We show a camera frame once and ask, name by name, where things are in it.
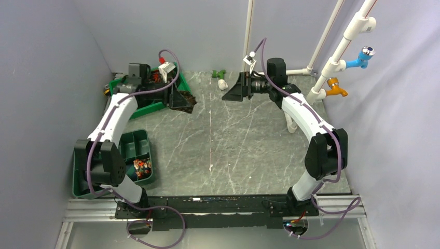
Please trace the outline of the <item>brown patterned necktie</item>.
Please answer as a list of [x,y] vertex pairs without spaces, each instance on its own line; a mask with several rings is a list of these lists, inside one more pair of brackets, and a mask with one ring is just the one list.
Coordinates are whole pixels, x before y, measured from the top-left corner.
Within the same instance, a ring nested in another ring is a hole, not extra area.
[[173,94],[170,109],[191,114],[197,104],[196,98],[188,91],[178,91]]

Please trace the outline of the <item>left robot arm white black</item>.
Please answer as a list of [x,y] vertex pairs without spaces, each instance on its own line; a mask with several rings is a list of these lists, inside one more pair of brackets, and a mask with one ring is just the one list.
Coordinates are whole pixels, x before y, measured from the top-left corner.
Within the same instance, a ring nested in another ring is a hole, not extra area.
[[119,150],[125,126],[138,109],[138,96],[147,99],[163,97],[162,103],[170,109],[190,108],[178,91],[176,82],[180,77],[178,62],[163,62],[159,72],[165,85],[159,88],[147,86],[140,74],[126,76],[122,84],[133,81],[132,89],[113,92],[110,105],[99,125],[87,139],[77,140],[74,146],[73,195],[77,198],[94,199],[108,193],[129,204],[129,212],[137,218],[149,211],[145,189],[126,175],[126,162],[138,157],[138,150],[126,158]]

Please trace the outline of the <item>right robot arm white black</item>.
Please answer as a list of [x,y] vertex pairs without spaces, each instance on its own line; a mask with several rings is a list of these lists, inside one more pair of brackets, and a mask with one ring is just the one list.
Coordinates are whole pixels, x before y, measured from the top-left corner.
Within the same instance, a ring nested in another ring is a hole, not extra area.
[[287,192],[287,211],[299,215],[305,210],[306,201],[324,183],[339,182],[348,164],[348,134],[326,122],[306,101],[301,90],[288,83],[282,58],[268,59],[264,74],[240,72],[235,85],[222,96],[222,100],[242,102],[255,94],[269,95],[309,142],[304,158],[305,171]]

